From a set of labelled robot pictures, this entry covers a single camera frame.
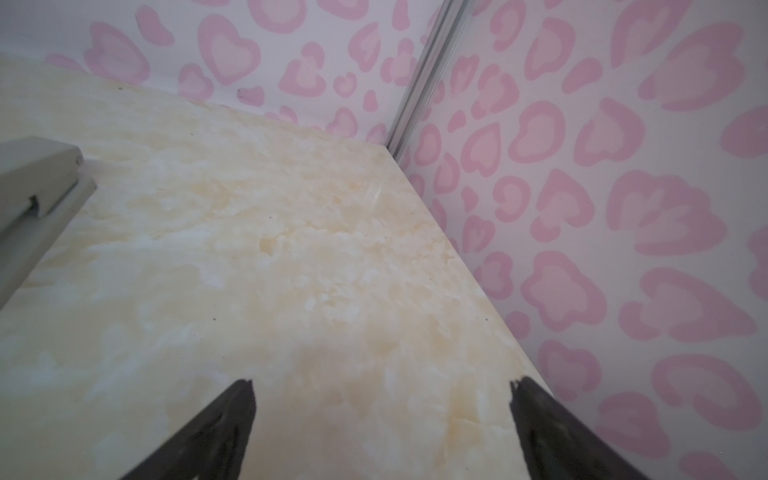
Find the wallpaper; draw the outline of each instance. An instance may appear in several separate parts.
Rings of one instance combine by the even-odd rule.
[[[442,0],[10,0],[0,48],[383,143]]]
[[[399,159],[555,395],[651,478],[768,469],[766,18],[479,0]]]

